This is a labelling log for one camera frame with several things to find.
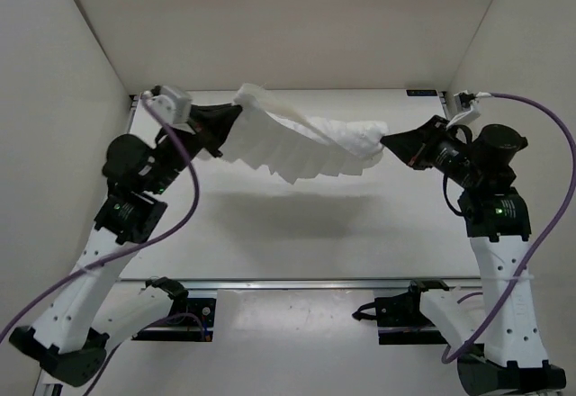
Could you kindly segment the white pleated skirt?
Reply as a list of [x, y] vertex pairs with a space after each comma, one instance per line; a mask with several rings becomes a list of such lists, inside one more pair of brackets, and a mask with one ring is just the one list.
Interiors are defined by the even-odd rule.
[[306, 116], [264, 88], [244, 84], [233, 99], [242, 112], [220, 147], [222, 159], [267, 167], [286, 183], [317, 176], [360, 176], [383, 156], [384, 121]]

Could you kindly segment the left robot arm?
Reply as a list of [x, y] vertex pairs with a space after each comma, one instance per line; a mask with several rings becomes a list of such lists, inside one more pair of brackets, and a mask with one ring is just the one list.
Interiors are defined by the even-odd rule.
[[161, 130], [150, 146], [132, 134], [115, 138], [106, 150], [103, 177], [107, 195], [94, 217], [75, 269], [25, 306], [2, 330], [1, 338], [35, 360], [53, 378], [81, 387], [103, 369], [116, 347], [157, 321], [178, 322], [188, 311], [186, 289], [169, 278], [148, 282], [153, 291], [109, 315], [104, 300], [125, 266], [143, 248], [167, 239], [194, 215], [191, 208], [171, 229], [155, 236], [167, 204], [158, 200], [183, 170], [199, 185], [193, 159], [203, 150], [221, 157], [221, 147], [242, 109], [235, 104], [187, 103], [178, 119], [145, 102]]

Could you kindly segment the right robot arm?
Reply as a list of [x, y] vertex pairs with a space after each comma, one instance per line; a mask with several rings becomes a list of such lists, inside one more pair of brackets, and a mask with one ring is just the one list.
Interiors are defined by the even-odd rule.
[[457, 296], [444, 288], [408, 297], [404, 316], [428, 320], [447, 343], [442, 361], [455, 363], [469, 395], [537, 395], [562, 391], [566, 373], [551, 364], [541, 340], [528, 272], [531, 225], [513, 183], [512, 158], [527, 146], [514, 129], [489, 124], [474, 137], [462, 125], [432, 117], [381, 143], [414, 170], [435, 168], [463, 191], [462, 217], [481, 278], [485, 319], [475, 325]]

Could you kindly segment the right blue corner label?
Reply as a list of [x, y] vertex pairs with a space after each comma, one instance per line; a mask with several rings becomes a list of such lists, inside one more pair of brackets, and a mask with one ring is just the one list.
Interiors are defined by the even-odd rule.
[[437, 91], [433, 89], [407, 89], [408, 97], [437, 97]]

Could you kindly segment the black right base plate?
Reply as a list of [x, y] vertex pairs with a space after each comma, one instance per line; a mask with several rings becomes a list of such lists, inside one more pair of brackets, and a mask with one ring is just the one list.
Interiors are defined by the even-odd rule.
[[380, 346], [446, 344], [437, 327], [420, 312], [416, 298], [408, 293], [376, 297], [353, 312], [352, 318], [374, 322]]

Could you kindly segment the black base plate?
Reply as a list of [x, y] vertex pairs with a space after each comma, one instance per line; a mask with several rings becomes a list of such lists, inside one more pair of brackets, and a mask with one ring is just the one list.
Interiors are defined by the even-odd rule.
[[352, 318], [374, 322], [380, 346], [446, 344], [437, 327], [420, 312], [416, 298], [408, 293], [376, 297], [353, 312]]
[[189, 291], [168, 317], [131, 337], [132, 341], [210, 343], [213, 341], [216, 291]]

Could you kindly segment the aluminium table edge rail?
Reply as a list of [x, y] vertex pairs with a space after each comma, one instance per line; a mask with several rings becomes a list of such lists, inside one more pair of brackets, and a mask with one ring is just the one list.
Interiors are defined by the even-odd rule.
[[303, 290], [391, 290], [405, 291], [410, 278], [352, 279], [179, 279], [193, 291], [303, 291]]

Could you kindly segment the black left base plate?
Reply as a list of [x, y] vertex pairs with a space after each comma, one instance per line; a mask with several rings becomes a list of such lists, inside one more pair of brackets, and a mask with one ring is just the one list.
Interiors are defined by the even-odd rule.
[[189, 291], [168, 317], [131, 337], [132, 341], [210, 343], [213, 341], [216, 291]]

